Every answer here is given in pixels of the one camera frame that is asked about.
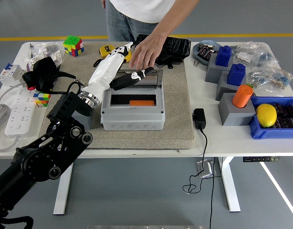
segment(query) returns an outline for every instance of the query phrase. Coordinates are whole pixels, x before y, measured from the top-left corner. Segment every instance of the white table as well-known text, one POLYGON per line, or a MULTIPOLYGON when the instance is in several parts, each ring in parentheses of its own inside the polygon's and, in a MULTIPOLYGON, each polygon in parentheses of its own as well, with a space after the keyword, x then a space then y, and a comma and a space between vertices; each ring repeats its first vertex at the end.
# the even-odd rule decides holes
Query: white table
MULTIPOLYGON (((235 45, 236 42, 220 42, 220 45, 235 45)), ((29 53, 30 42, 22 45, 13 64, 19 64, 26 69, 23 57, 29 53)), ((205 157, 218 157, 222 165, 222 178, 228 199, 230 211, 240 211, 240 206, 232 178, 229 163, 235 156, 293 156, 293 139, 263 139, 253 140, 250 136, 249 126, 222 126, 218 111, 218 101, 215 101, 215 83, 205 82, 206 66, 199 64, 194 66, 194 58, 189 56, 184 60, 187 76, 191 112, 195 108, 203 108, 206 117, 206 128, 204 130, 208 138, 208 146, 205 157)), ((7 89, 2 86, 0 95, 7 89)), ((267 92, 256 92, 258 96, 270 96, 267 92)), ((293 96, 290 87, 286 89, 286 96, 293 96)), ((16 96, 16 89, 12 90, 2 100, 3 103, 12 106, 16 96)), ((46 108, 37 108, 35 126, 31 137, 21 139, 19 146, 25 146, 38 138, 42 120, 46 108)), ((0 147, 7 147, 13 139, 4 137, 4 126, 0 127, 0 147)), ((204 137, 199 130, 194 130, 194 145, 187 150, 85 150, 79 158, 124 158, 124 157, 201 157, 204 149, 204 137)), ((13 158, 15 149, 0 153, 0 158, 13 158)), ((59 191, 57 195, 54 214, 64 214, 68 187, 70 183, 72 166, 61 176, 59 191)))

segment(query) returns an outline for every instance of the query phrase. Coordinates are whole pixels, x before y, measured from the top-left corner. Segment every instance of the table leg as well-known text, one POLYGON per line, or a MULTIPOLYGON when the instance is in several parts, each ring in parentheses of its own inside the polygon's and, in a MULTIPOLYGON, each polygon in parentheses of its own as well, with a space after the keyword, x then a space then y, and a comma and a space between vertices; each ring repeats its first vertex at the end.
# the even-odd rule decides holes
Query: table leg
POLYGON ((227 200, 228 200, 228 205, 229 205, 229 210, 230 212, 235 212, 235 211, 241 211, 240 204, 238 202, 235 186, 234 186, 234 181, 230 169, 230 162, 232 161, 233 156, 227 156, 227 157, 219 157, 219 165, 222 170, 222 180, 223 180, 223 185, 224 189, 226 192, 227 200))
POLYGON ((68 190, 70 185, 73 163, 61 175, 59 189, 57 191, 53 215, 64 215, 67 203, 68 190))

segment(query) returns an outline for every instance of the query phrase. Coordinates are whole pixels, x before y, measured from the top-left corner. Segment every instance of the yellow lemon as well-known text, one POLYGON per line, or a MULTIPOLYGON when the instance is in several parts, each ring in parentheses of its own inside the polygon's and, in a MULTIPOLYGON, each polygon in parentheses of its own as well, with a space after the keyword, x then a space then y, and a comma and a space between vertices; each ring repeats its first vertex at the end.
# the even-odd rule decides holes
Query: yellow lemon
POLYGON ((276 110, 270 104, 261 104, 256 109, 256 116, 262 127, 270 127, 276 121, 276 110))

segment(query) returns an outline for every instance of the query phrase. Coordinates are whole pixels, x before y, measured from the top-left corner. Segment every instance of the black power adapter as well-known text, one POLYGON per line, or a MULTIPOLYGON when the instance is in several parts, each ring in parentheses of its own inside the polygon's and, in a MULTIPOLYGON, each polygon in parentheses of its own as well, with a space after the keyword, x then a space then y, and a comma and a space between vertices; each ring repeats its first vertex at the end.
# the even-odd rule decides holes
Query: black power adapter
POLYGON ((204 129, 206 125, 203 108, 196 108, 193 112, 193 121, 196 129, 204 129))

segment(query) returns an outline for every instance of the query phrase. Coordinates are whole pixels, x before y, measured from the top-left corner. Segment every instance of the plastic bag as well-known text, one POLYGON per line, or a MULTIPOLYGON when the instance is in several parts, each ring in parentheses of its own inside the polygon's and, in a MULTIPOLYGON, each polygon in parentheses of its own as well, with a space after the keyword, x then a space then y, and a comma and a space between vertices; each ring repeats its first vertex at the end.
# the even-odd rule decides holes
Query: plastic bag
POLYGON ((248 70, 278 62, 265 43, 241 43, 231 48, 234 63, 244 64, 248 70))
POLYGON ((269 64, 248 71, 246 79, 247 83, 256 88, 263 88, 282 96, 283 91, 293 79, 293 74, 269 64))
POLYGON ((44 42, 31 45, 30 51, 31 52, 28 53, 25 58, 25 61, 27 62, 27 71, 32 71, 34 63, 48 56, 51 56, 56 67, 59 67, 65 54, 63 41, 44 42))

